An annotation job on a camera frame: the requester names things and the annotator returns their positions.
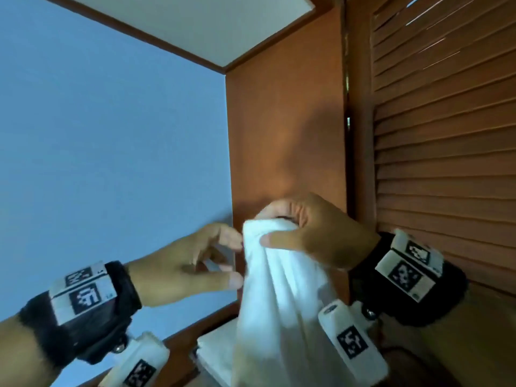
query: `black wrist strap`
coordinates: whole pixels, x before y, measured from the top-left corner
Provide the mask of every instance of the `black wrist strap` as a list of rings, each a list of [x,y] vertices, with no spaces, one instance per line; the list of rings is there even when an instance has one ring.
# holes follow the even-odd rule
[[[367,309],[377,315],[386,313],[402,325],[415,327],[434,323],[462,301],[468,289],[468,279],[463,271],[447,261],[444,261],[442,274],[438,277],[430,270],[406,259],[406,262],[435,281],[435,285],[420,302],[407,296],[375,269],[390,251],[394,239],[393,234],[380,235],[382,239],[371,254],[350,272],[354,299],[362,301]]]
[[[105,265],[105,271],[116,290],[113,301],[59,325],[47,291],[29,300],[19,313],[21,323],[34,331],[42,351],[57,369],[66,367],[75,358],[90,364],[100,362],[125,336],[131,316],[141,308],[138,293],[124,266],[118,261],[110,262]],[[94,281],[87,280],[73,290],[77,292],[93,284]]]

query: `forearm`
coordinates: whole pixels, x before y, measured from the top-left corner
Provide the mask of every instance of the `forearm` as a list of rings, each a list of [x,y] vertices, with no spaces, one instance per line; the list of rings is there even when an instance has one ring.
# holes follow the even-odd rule
[[[48,387],[59,376],[18,316],[0,322],[0,385]]]
[[[494,297],[471,290],[442,320],[422,329],[430,349],[464,387],[513,386],[516,326]]]

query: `qr-like code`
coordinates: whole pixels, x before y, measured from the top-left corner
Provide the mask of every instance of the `qr-like code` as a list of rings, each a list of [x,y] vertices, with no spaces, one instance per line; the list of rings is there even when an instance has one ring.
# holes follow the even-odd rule
[[[140,360],[132,369],[129,376],[127,376],[124,383],[128,387],[145,387],[155,373],[156,368],[146,363],[144,360]]]
[[[389,273],[389,278],[405,292],[410,292],[421,279],[422,274],[404,260],[400,261]]]
[[[102,299],[96,284],[93,282],[87,286],[68,293],[75,315],[78,315],[99,304]]]
[[[87,280],[93,277],[93,272],[91,271],[91,267],[87,267],[81,270],[76,271],[75,273],[68,274],[64,278],[64,283],[67,287],[75,285],[81,281]]]
[[[407,248],[405,249],[405,252],[409,255],[412,255],[417,260],[420,260],[425,265],[428,265],[428,262],[430,261],[430,252],[424,247],[421,247],[417,243],[413,242],[412,240],[409,240],[409,242],[407,243]]]
[[[360,335],[355,326],[350,326],[337,336],[339,344],[342,346],[349,359],[353,359],[367,349],[364,338]]]

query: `white towel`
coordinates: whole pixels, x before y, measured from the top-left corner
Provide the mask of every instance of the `white towel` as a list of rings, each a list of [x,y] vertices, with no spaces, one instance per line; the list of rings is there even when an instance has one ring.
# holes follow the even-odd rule
[[[259,243],[263,234],[296,228],[284,219],[251,220],[243,226],[247,274],[232,387],[354,385],[318,322],[318,312],[335,297],[332,290],[328,297],[324,270],[306,254]]]

